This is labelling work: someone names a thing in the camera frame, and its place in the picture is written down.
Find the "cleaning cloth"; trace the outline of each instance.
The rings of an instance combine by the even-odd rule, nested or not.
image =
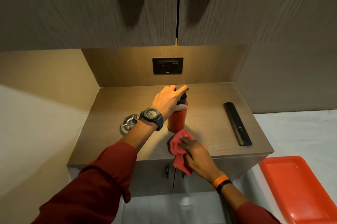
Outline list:
[[[184,159],[184,155],[187,153],[187,151],[178,146],[178,143],[182,142],[181,138],[183,138],[184,136],[188,136],[194,139],[194,137],[186,129],[182,129],[178,133],[176,133],[175,136],[173,136],[173,138],[171,139],[170,151],[173,155],[176,156],[173,161],[173,166],[180,169],[187,175],[191,175],[193,170],[191,169],[191,167],[189,167],[188,163]]]

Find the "switch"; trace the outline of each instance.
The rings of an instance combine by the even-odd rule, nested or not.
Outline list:
[[[153,74],[182,74],[183,62],[183,57],[152,58]]]

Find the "tray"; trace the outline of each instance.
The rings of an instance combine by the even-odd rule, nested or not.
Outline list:
[[[337,223],[335,203],[303,158],[265,158],[260,168],[288,223]]]

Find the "wristwatch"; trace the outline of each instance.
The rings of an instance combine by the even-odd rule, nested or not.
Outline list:
[[[141,112],[140,116],[146,121],[155,123],[158,126],[156,131],[159,131],[164,125],[163,116],[156,108],[147,108]]]

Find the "cabinet handle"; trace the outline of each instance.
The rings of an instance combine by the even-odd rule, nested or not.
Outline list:
[[[165,167],[165,173],[166,173],[166,179],[168,179],[168,178],[169,178],[168,175],[169,175],[169,173],[170,173],[170,168],[169,168],[169,166],[166,166],[166,167]]]

